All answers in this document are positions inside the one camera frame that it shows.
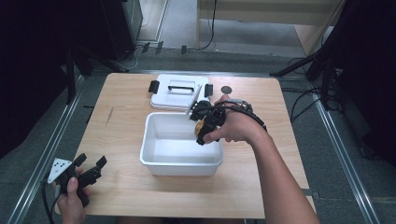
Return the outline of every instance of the white plastic container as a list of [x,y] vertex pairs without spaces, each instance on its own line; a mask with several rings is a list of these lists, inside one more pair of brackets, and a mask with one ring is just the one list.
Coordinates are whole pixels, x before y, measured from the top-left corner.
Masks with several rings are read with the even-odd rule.
[[214,175],[223,160],[221,142],[200,146],[194,129],[185,113],[149,114],[140,161],[153,175]]
[[[209,100],[205,97],[205,84],[209,83],[207,77],[178,76],[178,75],[158,75],[157,80],[160,87],[157,94],[151,96],[151,106],[156,109],[165,109],[173,111],[187,111],[192,103],[195,94],[198,95],[198,101]],[[192,88],[191,90],[172,89],[170,86]]]

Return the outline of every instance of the gray floor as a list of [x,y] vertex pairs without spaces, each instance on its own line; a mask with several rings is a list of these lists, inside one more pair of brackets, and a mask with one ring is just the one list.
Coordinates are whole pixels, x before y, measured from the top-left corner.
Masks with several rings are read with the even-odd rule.
[[[169,3],[160,40],[163,41],[165,48],[171,49],[163,49],[159,54],[155,52],[155,49],[150,49],[146,53],[141,53],[141,50],[139,50],[135,55],[138,63],[136,63],[134,55],[120,63],[129,67],[136,64],[131,72],[142,70],[144,72],[157,70],[154,73],[161,73],[158,70],[196,71],[197,75],[202,74],[200,72],[232,72],[249,73],[245,74],[246,76],[265,76],[266,73],[286,67],[291,58],[304,57],[301,46],[298,46],[296,35],[288,25],[269,24],[265,28],[269,29],[266,37],[265,34],[260,34],[256,35],[257,39],[254,40],[253,35],[243,36],[243,34],[236,34],[235,31],[231,30],[230,34],[221,32],[222,25],[220,23],[218,25],[217,22],[216,27],[219,27],[219,32],[217,32],[217,29],[215,30],[216,45],[212,44],[212,49],[205,52],[190,50],[182,55],[179,51],[181,45],[193,47],[195,44],[194,23],[181,24],[181,21],[192,22],[188,20],[191,16],[183,16],[189,15],[187,11],[193,8],[190,2],[171,0]],[[207,40],[205,34],[207,21],[202,21],[202,23],[202,44],[204,44]],[[252,24],[251,27],[257,27],[257,25],[265,24]],[[229,28],[237,29],[231,24]],[[55,157],[72,160],[75,156],[79,141],[86,128],[85,122],[91,113],[91,110],[85,108],[84,105],[95,104],[106,75],[111,73],[109,69],[100,64],[95,63],[94,68],[92,76],[87,79],[85,88],[82,90],[80,100],[69,125],[65,129],[63,138],[57,146]],[[306,81],[296,75],[281,78],[280,83],[282,87],[308,89]],[[285,102],[289,111],[299,95],[300,93],[284,91]],[[0,223],[7,222],[17,205],[27,180],[64,112],[65,99],[66,92],[63,92],[37,123],[25,142],[0,160],[0,170],[6,171],[0,173]],[[312,101],[313,98],[310,95],[303,97],[297,104],[296,111],[301,111]],[[347,125],[346,118],[342,113],[336,111],[332,112],[332,116],[364,187],[372,198],[381,223],[394,223],[394,220],[396,220],[396,188],[394,188],[396,185],[396,178],[394,178],[396,168],[380,159],[375,161],[364,159],[360,154],[356,138]],[[337,158],[332,141],[316,108],[313,107],[301,115],[292,123],[292,127],[321,222],[365,223],[355,195]],[[38,192],[22,223],[47,222],[40,197],[40,192]],[[59,222],[59,217],[57,215],[54,217]],[[87,223],[101,224],[112,223],[113,221],[114,217],[88,216]]]

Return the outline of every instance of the black cable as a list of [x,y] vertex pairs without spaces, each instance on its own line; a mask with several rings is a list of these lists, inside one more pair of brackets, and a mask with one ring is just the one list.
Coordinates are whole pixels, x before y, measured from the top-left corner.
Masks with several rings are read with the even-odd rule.
[[296,88],[288,88],[288,87],[282,87],[281,88],[282,91],[290,91],[290,92],[306,92],[306,91],[311,91],[311,93],[320,93],[320,91],[316,91],[316,90],[304,90],[304,89],[296,89]]
[[[209,27],[209,30],[212,30],[212,32],[213,32],[213,35],[215,34],[215,31],[212,29],[212,27],[210,26],[210,20],[207,20],[207,27]],[[213,42],[213,48],[212,48],[212,50],[213,49],[215,49],[216,48],[216,42]]]
[[313,89],[311,89],[311,90],[305,91],[305,92],[303,92],[303,94],[301,94],[299,97],[297,97],[297,99],[294,101],[293,106],[291,107],[290,122],[293,122],[293,121],[294,121],[294,119],[293,119],[293,113],[294,113],[294,108],[295,108],[295,106],[297,105],[297,102],[298,102],[303,96],[305,96],[305,95],[308,94],[308,93],[317,93],[317,92],[315,92],[315,90],[320,90],[320,88],[313,88]]
[[199,48],[197,50],[204,50],[207,49],[207,47],[209,47],[209,45],[212,43],[213,41],[213,37],[215,36],[215,18],[216,18],[216,5],[218,4],[218,0],[215,0],[215,6],[213,8],[213,18],[212,18],[212,36],[210,37],[209,43],[207,43],[206,46],[204,46],[203,48]]
[[317,101],[319,101],[320,99],[315,100],[314,102],[312,102],[309,106],[307,106],[306,108],[304,108],[298,115],[290,118],[290,122],[294,122],[295,120],[297,120],[298,117],[300,117],[303,113],[305,113],[308,109],[310,109],[312,107],[312,105],[314,105]]
[[[288,61],[288,67],[290,66],[290,63],[292,62],[292,61],[294,61],[294,60],[303,60],[304,58],[293,58],[293,59],[290,59],[289,61]],[[298,75],[305,75],[306,74],[306,72],[307,72],[307,70],[304,68],[304,65],[303,66],[301,66],[301,68],[303,69],[303,72],[297,72],[297,69],[295,69],[293,72],[294,73],[296,73],[296,74],[298,74]]]
[[51,207],[51,209],[50,209],[50,216],[51,216],[51,217],[52,217],[52,214],[53,214],[53,208],[55,207],[56,202],[58,202],[59,197],[61,197],[61,194],[62,194],[62,193],[60,193],[60,194],[58,195],[58,197],[56,197],[55,201],[54,201],[53,204],[52,204],[52,207]]
[[222,101],[222,102],[218,102],[214,105],[214,107],[218,106],[218,105],[224,105],[224,104],[233,104],[235,106],[241,107],[242,109],[245,109],[249,112],[253,112],[253,108],[251,107],[251,104],[249,104],[246,101],[242,101],[241,104],[238,104],[236,102],[229,102],[229,101]]
[[46,214],[47,214],[47,217],[49,219],[49,223],[50,224],[54,224],[55,222],[53,221],[52,211],[50,211],[49,204],[47,202],[47,193],[46,193],[46,186],[47,186],[46,182],[47,182],[47,178],[49,177],[49,175],[50,175],[50,173],[47,173],[44,176],[43,180],[41,181],[41,197],[43,199],[44,208],[46,210]]
[[49,223],[50,224],[54,224],[55,222],[53,221],[52,214],[51,214],[51,211],[50,211],[50,208],[49,208],[49,204],[47,202],[46,183],[45,183],[45,181],[43,181],[42,186],[41,186],[41,196],[43,198],[44,208],[46,210],[46,214],[47,214],[47,217],[49,219]]

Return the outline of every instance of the aluminum rail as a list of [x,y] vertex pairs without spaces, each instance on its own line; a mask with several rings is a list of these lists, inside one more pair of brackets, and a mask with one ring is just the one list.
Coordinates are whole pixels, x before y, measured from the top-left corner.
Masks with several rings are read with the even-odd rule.
[[9,217],[9,220],[7,222],[8,224],[16,224],[23,222],[23,219],[26,216],[26,213],[29,210],[31,203],[35,198],[35,194],[37,193],[37,190],[40,187],[41,180],[43,179],[45,173],[48,171],[48,169],[50,168],[53,162],[53,156],[56,152],[59,142],[62,139],[62,136],[64,135],[64,130],[66,129],[67,124],[69,123],[69,120],[71,119],[76,109],[76,105],[78,104],[78,100],[80,98],[81,91],[85,85],[86,79],[87,79],[86,77],[79,76],[76,84],[77,85],[76,97],[64,109],[64,112],[62,113],[61,118],[59,119],[43,151],[43,154],[41,155],[37,163],[37,166],[33,170],[33,173],[29,178],[29,180],[27,181],[27,184],[25,185],[21,193],[21,197],[18,200],[14,208],[14,211]]
[[[309,83],[308,85],[310,86],[310,88],[314,88],[311,83]],[[319,99],[316,94],[313,94],[313,97],[314,100]],[[335,152],[337,153],[338,159],[341,162],[341,166],[343,167],[346,179],[348,180],[352,192],[355,195],[356,202],[361,209],[364,220],[366,221],[366,223],[369,224],[379,224],[380,221],[373,207],[371,199],[363,183],[361,182],[361,178],[359,177],[359,174],[356,171],[352,160],[349,157],[349,154],[341,139],[340,134],[335,128],[335,124],[332,121],[332,115],[328,111],[326,111],[320,101],[317,102],[317,108],[326,127],[326,130],[332,140],[332,144],[334,146]]]

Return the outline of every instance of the black wire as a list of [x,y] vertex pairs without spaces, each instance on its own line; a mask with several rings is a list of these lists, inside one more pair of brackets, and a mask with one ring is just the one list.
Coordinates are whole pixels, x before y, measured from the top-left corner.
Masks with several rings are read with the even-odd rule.
[[197,50],[207,49],[207,47],[209,47],[209,45],[213,41],[213,37],[215,36],[215,18],[216,18],[216,5],[217,4],[218,4],[218,0],[215,0],[215,7],[213,8],[213,18],[212,18],[212,36],[210,37],[210,41],[209,41],[209,43],[207,43],[206,46],[204,46],[203,48],[197,49]]
[[43,180],[41,181],[41,197],[43,199],[44,208],[46,210],[46,214],[47,214],[47,217],[49,219],[49,223],[50,224],[54,224],[55,222],[53,221],[52,211],[50,211],[49,204],[47,202],[47,193],[46,193],[46,186],[47,186],[46,182],[47,182],[47,179],[48,179],[49,175],[50,175],[50,173],[46,173],[44,175]]
[[[212,27],[210,26],[210,20],[207,20],[207,27],[209,27],[209,30],[212,30],[212,33],[213,33],[213,35],[215,34],[215,31],[212,29]],[[216,48],[216,42],[213,42],[213,48],[212,48],[212,50],[213,49],[215,49]]]
[[312,105],[314,105],[317,101],[319,101],[320,99],[315,100],[314,102],[312,102],[309,106],[307,106],[306,108],[304,108],[299,114],[297,114],[296,116],[290,118],[290,122],[294,122],[295,120],[297,120],[298,117],[300,117],[303,113],[305,113],[308,109],[310,109],[312,107]]
[[293,113],[294,113],[294,108],[295,108],[295,106],[297,105],[297,102],[298,102],[303,96],[305,96],[305,95],[308,94],[308,93],[317,93],[317,92],[315,92],[315,90],[320,90],[320,88],[313,88],[313,89],[311,89],[311,90],[305,91],[305,92],[303,92],[303,94],[301,94],[299,97],[297,97],[297,99],[294,101],[293,106],[291,107],[290,122],[293,122],[293,121],[294,121],[294,119],[293,119]]
[[[292,61],[294,61],[294,60],[302,60],[302,59],[304,59],[304,58],[293,58],[293,59],[290,59],[290,60],[288,61],[288,67],[290,66],[290,63],[291,63]],[[299,75],[306,75],[306,72],[307,72],[307,71],[306,71],[305,67],[302,66],[301,68],[303,69],[303,72],[297,72],[297,69],[298,69],[298,68],[296,68],[293,72],[296,73],[296,74],[299,74]]]
[[229,106],[229,105],[218,105],[218,104],[216,104],[216,105],[213,105],[213,106],[199,108],[197,110],[194,110],[194,112],[199,112],[199,111],[209,110],[209,109],[215,109],[215,108],[231,109],[233,111],[236,111],[235,110],[236,107],[244,109],[244,107],[242,107],[241,105],[238,105],[236,103],[231,103],[231,102],[225,102],[225,103],[227,103],[227,104],[235,104],[235,105]]
[[52,207],[51,207],[51,209],[50,209],[50,216],[51,216],[51,217],[52,217],[52,214],[53,214],[53,208],[55,207],[55,204],[56,204],[56,202],[58,201],[59,197],[61,197],[61,194],[62,194],[62,193],[60,193],[60,194],[58,195],[58,197],[56,197],[55,201],[54,201],[53,204],[52,204]]
[[49,223],[50,223],[50,224],[53,224],[53,223],[55,223],[55,222],[53,221],[52,213],[51,213],[51,211],[50,211],[49,204],[48,204],[48,202],[47,202],[46,182],[45,182],[45,180],[42,181],[41,196],[42,196],[42,198],[43,198],[44,208],[46,209],[46,214],[47,214],[47,217],[48,217],[48,219],[49,219]]
[[303,90],[303,89],[296,89],[296,88],[288,88],[288,87],[282,87],[281,88],[282,91],[290,91],[290,92],[306,92],[306,91],[311,91],[311,93],[320,93],[320,91],[316,91],[316,90]]
[[224,105],[224,104],[233,104],[233,105],[236,105],[242,109],[246,109],[247,111],[253,112],[253,108],[246,101],[242,101],[241,105],[236,102],[221,101],[221,102],[218,102],[217,104],[215,104],[214,107],[223,107],[222,105]]

